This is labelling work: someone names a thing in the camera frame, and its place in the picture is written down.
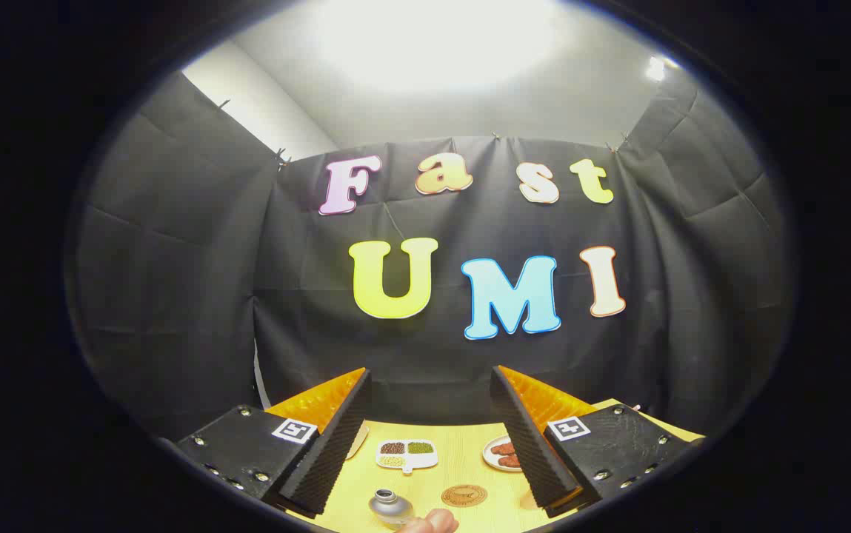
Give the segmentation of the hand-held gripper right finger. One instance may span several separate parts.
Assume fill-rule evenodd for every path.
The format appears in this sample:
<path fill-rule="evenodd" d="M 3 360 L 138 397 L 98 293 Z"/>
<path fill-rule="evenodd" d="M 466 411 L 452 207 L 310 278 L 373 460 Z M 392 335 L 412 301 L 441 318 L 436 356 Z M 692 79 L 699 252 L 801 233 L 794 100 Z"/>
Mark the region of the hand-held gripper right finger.
<path fill-rule="evenodd" d="M 595 407 L 494 366 L 490 401 L 537 507 L 550 518 L 634 492 L 704 442 L 624 403 Z"/>

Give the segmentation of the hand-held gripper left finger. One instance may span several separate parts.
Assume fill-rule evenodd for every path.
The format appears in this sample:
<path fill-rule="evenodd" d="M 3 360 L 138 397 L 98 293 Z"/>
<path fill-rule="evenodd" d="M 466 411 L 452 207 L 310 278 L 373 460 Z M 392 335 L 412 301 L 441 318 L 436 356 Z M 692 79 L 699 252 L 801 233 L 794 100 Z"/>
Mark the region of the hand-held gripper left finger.
<path fill-rule="evenodd" d="M 176 449 L 230 492 L 314 518 L 367 418 L 370 384 L 371 372 L 357 368 L 268 409 L 238 405 Z"/>

